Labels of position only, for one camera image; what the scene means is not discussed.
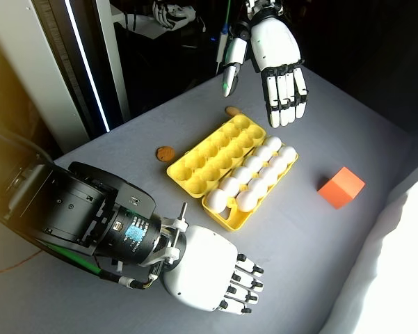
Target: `orange cube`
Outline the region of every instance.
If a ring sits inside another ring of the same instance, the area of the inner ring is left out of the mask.
[[[319,194],[335,209],[339,209],[352,201],[363,187],[364,182],[349,169],[343,167],[320,188]]]

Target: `egg carton compartment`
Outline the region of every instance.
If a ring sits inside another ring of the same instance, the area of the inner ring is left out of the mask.
[[[200,198],[240,165],[266,132],[243,114],[236,115],[168,167],[167,174],[189,195]]]
[[[207,207],[207,204],[205,202],[207,196],[204,196],[203,199],[202,199],[202,206],[203,206],[205,212],[208,213],[208,215],[210,217],[212,217],[212,219],[217,221],[226,230],[229,230],[229,231],[239,230],[244,225],[244,223],[249,219],[249,217],[252,216],[254,214],[254,212],[256,212],[258,210],[259,206],[266,199],[267,195],[278,184],[278,182],[289,172],[289,170],[292,168],[293,164],[297,160],[298,160],[298,154],[297,154],[295,160],[292,161],[290,164],[288,164],[286,169],[278,175],[277,182],[274,185],[269,186],[266,195],[263,198],[260,198],[258,200],[257,205],[255,206],[255,208],[252,211],[250,211],[250,212],[240,211],[238,209],[237,205],[236,205],[236,199],[231,197],[227,200],[226,209],[223,212],[221,212],[219,214],[216,214]],[[264,162],[263,165],[262,165],[262,167],[266,167],[266,166],[269,166],[268,162]],[[231,174],[232,174],[232,171],[228,172],[224,177],[229,177]],[[252,178],[256,178],[258,176],[259,176],[258,173],[253,173],[252,174]],[[245,185],[245,184],[240,185],[240,191],[244,191],[246,189],[248,189],[247,185]]]

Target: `white light strip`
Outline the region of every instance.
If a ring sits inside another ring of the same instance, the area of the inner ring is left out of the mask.
[[[90,66],[88,64],[88,59],[86,58],[85,50],[83,49],[82,39],[81,39],[81,36],[79,35],[79,30],[77,28],[76,20],[74,18],[74,13],[72,12],[70,0],[65,0],[65,5],[67,6],[67,12],[68,12],[68,15],[70,16],[72,30],[74,31],[74,34],[76,36],[77,44],[79,45],[79,50],[81,50],[82,60],[83,60],[83,64],[85,65],[86,74],[88,75],[88,78],[90,80],[91,88],[93,89],[93,92],[95,94],[95,98],[96,98],[97,106],[99,107],[100,115],[102,117],[102,120],[104,121],[105,130],[107,132],[110,132],[110,128],[108,127],[108,123],[106,121],[104,109],[102,108],[99,95],[97,94],[95,81],[93,79],[93,75],[91,74]]]

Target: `green cable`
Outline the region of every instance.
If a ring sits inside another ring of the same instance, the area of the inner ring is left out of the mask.
[[[88,270],[92,271],[96,275],[99,275],[101,272],[101,269],[97,268],[94,264],[89,263],[88,261],[85,261],[82,257],[78,256],[76,253],[71,252],[70,250],[59,247],[56,245],[47,245],[52,249],[53,251],[56,251],[57,253],[68,257],[70,260],[76,262],[77,264],[81,265],[84,268],[87,268]]]
[[[227,13],[225,14],[225,24],[227,24],[229,20],[229,11],[230,11],[230,0],[227,1]]]

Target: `white egg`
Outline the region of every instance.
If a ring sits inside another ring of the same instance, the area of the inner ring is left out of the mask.
[[[225,177],[218,188],[225,191],[228,197],[235,197],[239,192],[239,181],[232,176]]]
[[[253,155],[259,157],[262,161],[269,161],[272,157],[272,150],[268,146],[258,146],[255,148]]]
[[[263,198],[267,194],[267,183],[260,177],[251,179],[248,189],[254,191],[258,198]]]
[[[268,186],[277,183],[278,174],[274,167],[263,167],[258,175],[265,181]]]
[[[245,190],[236,197],[238,210],[242,212],[252,211],[258,204],[258,196],[253,190]]]
[[[288,164],[294,162],[297,157],[297,151],[295,151],[295,148],[292,146],[283,146],[280,148],[280,151],[278,151],[278,154],[283,157]]]
[[[263,161],[254,155],[244,159],[243,166],[249,168],[252,172],[258,173],[258,170],[262,169]]]
[[[219,214],[227,207],[227,194],[221,189],[212,190],[206,198],[207,207]]]
[[[263,145],[268,146],[273,152],[277,152],[281,148],[281,139],[270,136],[264,141]]]
[[[232,176],[239,181],[239,184],[247,184],[252,178],[252,171],[247,167],[239,166],[234,169]]]
[[[277,155],[276,157],[272,157],[269,160],[269,166],[274,167],[277,174],[283,173],[287,168],[287,162],[284,160],[284,157],[281,155]]]

